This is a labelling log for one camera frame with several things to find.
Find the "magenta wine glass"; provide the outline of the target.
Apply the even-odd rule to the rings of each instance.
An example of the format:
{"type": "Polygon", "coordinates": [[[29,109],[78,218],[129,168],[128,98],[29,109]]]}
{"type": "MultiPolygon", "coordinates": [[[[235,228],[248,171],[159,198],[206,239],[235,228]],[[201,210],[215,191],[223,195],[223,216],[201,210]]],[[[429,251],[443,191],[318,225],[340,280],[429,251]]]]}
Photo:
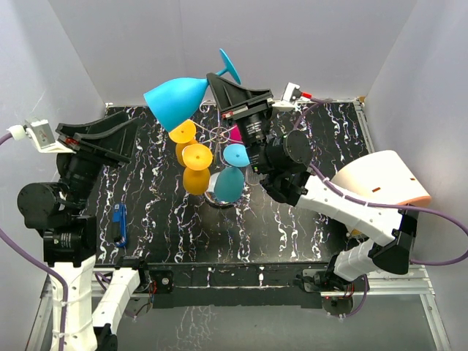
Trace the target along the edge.
{"type": "Polygon", "coordinates": [[[241,133],[239,131],[239,128],[235,125],[231,130],[230,130],[230,141],[233,143],[240,143],[242,144],[242,138],[241,138],[241,133]]]}

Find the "blue wine glass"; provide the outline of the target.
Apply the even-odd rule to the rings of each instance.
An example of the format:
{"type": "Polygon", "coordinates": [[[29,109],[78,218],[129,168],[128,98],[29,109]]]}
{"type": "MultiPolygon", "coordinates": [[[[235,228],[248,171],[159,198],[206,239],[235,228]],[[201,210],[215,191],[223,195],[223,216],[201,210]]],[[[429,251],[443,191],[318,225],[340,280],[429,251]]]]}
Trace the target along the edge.
{"type": "Polygon", "coordinates": [[[234,203],[241,198],[244,189],[242,168],[250,165],[246,147],[240,143],[224,148],[222,156],[228,166],[216,178],[214,195],[218,201],[234,203]]]}
{"type": "Polygon", "coordinates": [[[143,94],[155,119],[172,132],[199,108],[208,89],[207,78],[174,78],[143,94]]]}

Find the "orange wine glass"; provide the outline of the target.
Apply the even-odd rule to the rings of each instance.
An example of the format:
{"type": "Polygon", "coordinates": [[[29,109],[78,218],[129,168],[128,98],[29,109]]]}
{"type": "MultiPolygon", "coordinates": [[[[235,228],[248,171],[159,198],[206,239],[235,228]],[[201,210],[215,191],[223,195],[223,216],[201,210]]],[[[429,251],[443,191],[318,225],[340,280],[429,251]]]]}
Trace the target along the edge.
{"type": "Polygon", "coordinates": [[[213,162],[211,150],[196,143],[182,151],[185,164],[183,186],[191,195],[202,195],[207,189],[211,177],[209,167],[213,162]]]}
{"type": "Polygon", "coordinates": [[[195,135],[197,127],[191,120],[185,120],[182,124],[176,127],[173,131],[169,132],[170,139],[175,143],[175,155],[178,163],[185,167],[185,163],[182,157],[182,151],[190,145],[197,143],[195,135]]]}

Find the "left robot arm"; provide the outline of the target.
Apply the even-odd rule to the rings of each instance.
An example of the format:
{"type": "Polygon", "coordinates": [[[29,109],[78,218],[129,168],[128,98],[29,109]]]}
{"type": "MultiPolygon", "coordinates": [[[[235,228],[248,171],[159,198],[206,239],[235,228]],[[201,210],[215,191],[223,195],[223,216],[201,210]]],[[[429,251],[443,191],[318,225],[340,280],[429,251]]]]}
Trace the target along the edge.
{"type": "Polygon", "coordinates": [[[24,186],[17,199],[25,226],[43,241],[43,261],[53,288],[53,350],[116,350],[117,329],[136,292],[146,290],[151,274],[144,259],[118,260],[101,301],[92,303],[97,253],[97,218],[84,214],[105,166],[130,162],[138,122],[124,112],[85,124],[32,119],[20,126],[34,147],[56,155],[56,182],[24,186]]]}

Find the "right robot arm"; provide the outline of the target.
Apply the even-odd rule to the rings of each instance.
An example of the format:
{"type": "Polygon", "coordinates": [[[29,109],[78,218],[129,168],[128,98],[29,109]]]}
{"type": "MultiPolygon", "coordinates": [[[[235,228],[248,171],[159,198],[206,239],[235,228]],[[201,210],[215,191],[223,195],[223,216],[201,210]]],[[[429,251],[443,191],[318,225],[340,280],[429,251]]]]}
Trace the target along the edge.
{"type": "Polygon", "coordinates": [[[417,220],[407,205],[377,205],[334,186],[312,164],[305,134],[271,133],[273,103],[269,89],[248,89],[215,73],[207,74],[216,106],[235,124],[260,185],[278,203],[315,211],[362,232],[367,241],[332,256],[310,284],[343,290],[358,277],[382,270],[407,274],[417,220]]]}

